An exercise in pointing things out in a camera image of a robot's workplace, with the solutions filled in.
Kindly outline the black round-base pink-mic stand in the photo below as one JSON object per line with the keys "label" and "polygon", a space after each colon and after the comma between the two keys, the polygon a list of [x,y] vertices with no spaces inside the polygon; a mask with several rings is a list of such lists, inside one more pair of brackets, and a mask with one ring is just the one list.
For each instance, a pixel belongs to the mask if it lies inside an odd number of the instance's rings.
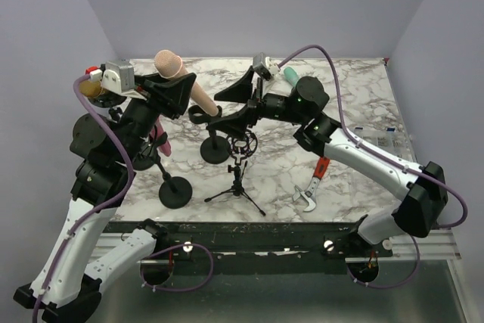
{"label": "black round-base pink-mic stand", "polygon": [[141,170],[147,170],[152,166],[157,166],[162,173],[163,183],[160,186],[158,195],[164,207],[177,210],[188,204],[192,198],[193,189],[191,183],[180,176],[171,176],[163,167],[158,145],[155,137],[149,137],[143,151],[138,155],[138,163]]}

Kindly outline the black round-base clip stand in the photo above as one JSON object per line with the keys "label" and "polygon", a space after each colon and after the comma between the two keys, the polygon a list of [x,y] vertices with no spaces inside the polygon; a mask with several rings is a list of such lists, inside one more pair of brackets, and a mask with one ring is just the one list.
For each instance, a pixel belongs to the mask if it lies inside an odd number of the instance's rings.
{"label": "black round-base clip stand", "polygon": [[[195,124],[208,124],[213,116],[206,113],[200,106],[193,105],[188,108],[189,120]],[[210,164],[224,163],[229,158],[229,144],[225,138],[218,135],[216,130],[207,129],[209,136],[200,146],[200,155],[202,159]]]}

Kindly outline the black tripod shock-mount stand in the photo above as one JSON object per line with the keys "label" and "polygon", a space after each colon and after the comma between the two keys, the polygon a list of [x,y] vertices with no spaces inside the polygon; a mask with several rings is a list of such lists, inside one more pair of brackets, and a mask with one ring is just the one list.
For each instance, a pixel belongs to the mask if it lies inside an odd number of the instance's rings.
{"label": "black tripod shock-mount stand", "polygon": [[262,216],[266,216],[265,211],[248,195],[243,186],[244,173],[247,168],[248,160],[252,157],[258,148],[258,138],[256,134],[246,129],[243,138],[235,138],[228,135],[225,139],[228,142],[228,154],[234,160],[234,164],[228,165],[228,173],[232,173],[234,180],[229,189],[221,191],[218,194],[204,199],[205,203],[222,196],[223,194],[232,194],[235,197],[245,197],[251,202]]}

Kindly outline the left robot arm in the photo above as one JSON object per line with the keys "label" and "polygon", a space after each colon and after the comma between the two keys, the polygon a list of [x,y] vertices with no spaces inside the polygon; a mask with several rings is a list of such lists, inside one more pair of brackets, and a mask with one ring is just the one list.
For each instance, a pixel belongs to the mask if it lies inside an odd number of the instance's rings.
{"label": "left robot arm", "polygon": [[172,248],[167,231],[151,219],[102,256],[89,259],[104,228],[114,216],[135,177],[132,161],[160,115],[177,119],[185,113],[196,76],[168,80],[159,75],[133,76],[132,98],[120,120],[99,115],[81,90],[107,76],[91,69],[73,85],[86,109],[73,129],[70,150],[83,162],[76,171],[67,217],[39,275],[19,287],[14,300],[33,311],[37,322],[85,322],[97,309],[103,292],[127,269],[145,257],[158,259]]}

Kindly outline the mint green microphone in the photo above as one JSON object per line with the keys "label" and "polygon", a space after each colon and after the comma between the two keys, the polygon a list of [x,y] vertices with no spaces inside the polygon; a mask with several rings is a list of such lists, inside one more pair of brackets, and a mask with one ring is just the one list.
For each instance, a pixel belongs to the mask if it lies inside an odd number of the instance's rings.
{"label": "mint green microphone", "polygon": [[299,75],[292,67],[286,67],[283,71],[285,80],[292,86],[295,87],[299,81]]}

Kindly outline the pink microphone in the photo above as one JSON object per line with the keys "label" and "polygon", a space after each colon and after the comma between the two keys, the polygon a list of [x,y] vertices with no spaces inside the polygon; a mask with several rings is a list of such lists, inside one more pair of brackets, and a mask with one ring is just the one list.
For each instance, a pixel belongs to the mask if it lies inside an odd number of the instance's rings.
{"label": "pink microphone", "polygon": [[155,150],[158,150],[166,157],[169,157],[172,154],[172,148],[168,140],[168,135],[164,131],[159,120],[156,121],[154,127],[150,131],[149,141],[150,141],[149,155],[151,157],[155,155]]}

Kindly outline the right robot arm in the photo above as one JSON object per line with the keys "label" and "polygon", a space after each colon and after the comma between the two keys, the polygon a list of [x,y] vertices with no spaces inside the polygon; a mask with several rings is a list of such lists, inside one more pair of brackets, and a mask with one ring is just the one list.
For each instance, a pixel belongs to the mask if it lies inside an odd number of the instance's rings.
{"label": "right robot arm", "polygon": [[354,169],[399,200],[394,207],[358,221],[348,237],[349,250],[356,256],[367,255],[376,244],[393,236],[425,238],[430,233],[448,202],[439,164],[413,163],[346,131],[341,122],[324,113],[329,96],[315,77],[300,78],[291,93],[282,96],[263,94],[262,80],[253,84],[253,74],[248,70],[242,79],[215,94],[215,100],[241,103],[243,108],[212,121],[211,129],[243,138],[261,119],[297,125],[293,137],[302,149]]}

